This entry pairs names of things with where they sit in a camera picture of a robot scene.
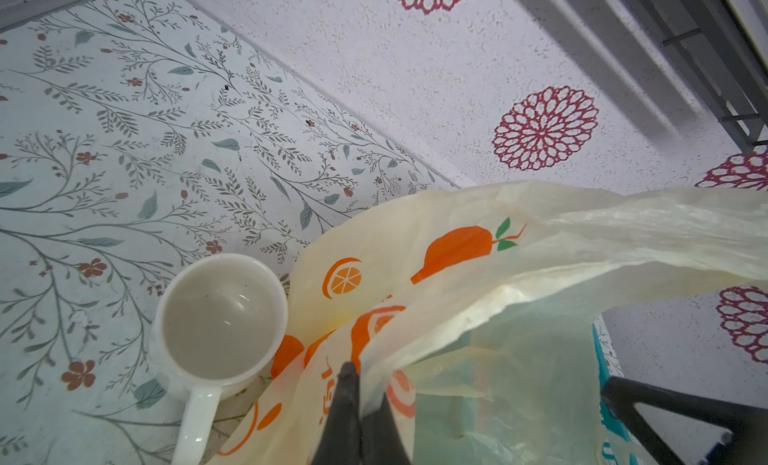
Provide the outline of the cream plastic bag orange print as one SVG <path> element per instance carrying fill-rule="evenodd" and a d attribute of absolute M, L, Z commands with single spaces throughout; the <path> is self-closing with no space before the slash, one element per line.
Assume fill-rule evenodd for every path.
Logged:
<path fill-rule="evenodd" d="M 345 363 L 416 464 L 647 459 L 600 413 L 607 310 L 764 281 L 767 196 L 525 181 L 428 191 L 305 248 L 266 390 L 216 464 L 307 464 Z"/>

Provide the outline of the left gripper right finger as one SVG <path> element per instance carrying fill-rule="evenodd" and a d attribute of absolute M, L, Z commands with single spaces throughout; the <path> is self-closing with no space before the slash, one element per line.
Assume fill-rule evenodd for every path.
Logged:
<path fill-rule="evenodd" d="M 410 465 L 387 398 L 375 412 L 361 419 L 360 463 Z"/>

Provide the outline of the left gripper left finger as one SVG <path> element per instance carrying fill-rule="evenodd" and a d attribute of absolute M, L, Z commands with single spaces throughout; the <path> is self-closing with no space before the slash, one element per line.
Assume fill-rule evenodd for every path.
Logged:
<path fill-rule="evenodd" d="M 352 362 L 342 365 L 327 423 L 312 465 L 358 465 L 361 456 L 359 374 Z"/>

